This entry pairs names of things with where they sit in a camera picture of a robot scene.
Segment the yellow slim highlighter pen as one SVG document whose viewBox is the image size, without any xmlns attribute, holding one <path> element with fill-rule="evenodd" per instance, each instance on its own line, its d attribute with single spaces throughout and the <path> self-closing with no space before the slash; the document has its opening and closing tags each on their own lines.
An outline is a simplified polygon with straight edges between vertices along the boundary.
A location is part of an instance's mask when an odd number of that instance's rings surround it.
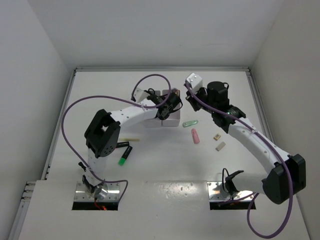
<svg viewBox="0 0 320 240">
<path fill-rule="evenodd" d="M 120 137 L 118 139 L 119 141 L 124 141 L 124 142 L 139 142 L 139 138 L 130 138 L 130 137 Z"/>
</svg>

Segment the brown tape roll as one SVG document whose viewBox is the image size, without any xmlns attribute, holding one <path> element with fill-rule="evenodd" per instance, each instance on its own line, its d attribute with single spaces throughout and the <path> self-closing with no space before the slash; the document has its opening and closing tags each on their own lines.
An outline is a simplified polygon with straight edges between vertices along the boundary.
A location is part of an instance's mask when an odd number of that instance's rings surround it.
<svg viewBox="0 0 320 240">
<path fill-rule="evenodd" d="M 171 89 L 171 92 L 174 93 L 174 94 L 176 94 L 177 96 L 180 96 L 180 95 L 181 95 L 181 94 L 180 94 L 180 90 L 177 89 L 177 88 L 175 88 L 175 87 Z"/>
</svg>

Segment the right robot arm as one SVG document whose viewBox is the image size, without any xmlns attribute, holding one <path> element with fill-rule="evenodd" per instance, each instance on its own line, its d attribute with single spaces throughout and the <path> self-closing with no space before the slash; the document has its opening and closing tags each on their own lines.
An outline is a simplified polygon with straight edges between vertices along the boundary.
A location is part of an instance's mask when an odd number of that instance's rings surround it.
<svg viewBox="0 0 320 240">
<path fill-rule="evenodd" d="M 230 104 L 229 85 L 213 81 L 203 87 L 201 80 L 185 80 L 186 100 L 194 111 L 204 110 L 226 134 L 241 143 L 262 165 L 264 173 L 240 169 L 223 179 L 229 195 L 240 191 L 264 194 L 280 205 L 293 202 L 295 194 L 306 187 L 306 161 L 300 154 L 291 155 L 259 132 L 238 107 Z"/>
</svg>

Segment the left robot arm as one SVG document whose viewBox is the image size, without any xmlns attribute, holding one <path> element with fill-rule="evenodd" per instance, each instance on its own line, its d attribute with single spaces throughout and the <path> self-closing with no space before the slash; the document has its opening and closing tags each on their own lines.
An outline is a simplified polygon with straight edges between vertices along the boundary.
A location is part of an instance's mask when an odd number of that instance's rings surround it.
<svg viewBox="0 0 320 240">
<path fill-rule="evenodd" d="M 182 107 L 180 91 L 176 88 L 166 90 L 164 95 L 158 95 L 149 88 L 142 90 L 136 88 L 132 100 L 139 106 L 130 106 L 121 110 L 106 112 L 99 110 L 84 133 L 88 147 L 88 165 L 82 182 L 91 196 L 97 198 L 106 186 L 101 180 L 95 178 L 100 175 L 107 163 L 108 156 L 116 149 L 121 130 L 143 121 L 164 121 L 171 114 Z"/>
</svg>

